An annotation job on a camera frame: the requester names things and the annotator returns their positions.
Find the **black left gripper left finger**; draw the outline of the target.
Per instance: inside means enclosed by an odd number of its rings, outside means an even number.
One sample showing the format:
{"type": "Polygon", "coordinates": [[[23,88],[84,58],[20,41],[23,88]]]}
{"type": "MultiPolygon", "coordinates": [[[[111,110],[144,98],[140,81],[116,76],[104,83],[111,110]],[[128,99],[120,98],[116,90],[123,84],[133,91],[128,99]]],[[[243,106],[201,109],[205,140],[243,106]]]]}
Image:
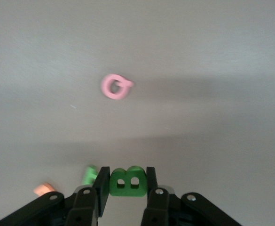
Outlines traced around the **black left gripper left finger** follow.
{"type": "Polygon", "coordinates": [[[0,220],[0,226],[96,226],[109,196],[110,167],[101,167],[91,186],[65,198],[49,192],[0,220]]]}

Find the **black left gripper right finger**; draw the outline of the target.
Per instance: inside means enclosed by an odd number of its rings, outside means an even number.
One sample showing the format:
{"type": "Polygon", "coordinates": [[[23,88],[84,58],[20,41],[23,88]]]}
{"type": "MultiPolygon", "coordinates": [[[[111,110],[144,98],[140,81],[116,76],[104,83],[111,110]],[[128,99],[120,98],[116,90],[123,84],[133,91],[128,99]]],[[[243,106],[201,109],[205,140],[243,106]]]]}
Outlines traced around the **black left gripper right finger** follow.
{"type": "Polygon", "coordinates": [[[236,220],[199,193],[181,198],[157,183],[154,167],[146,168],[147,207],[142,226],[239,226],[236,220]]]}

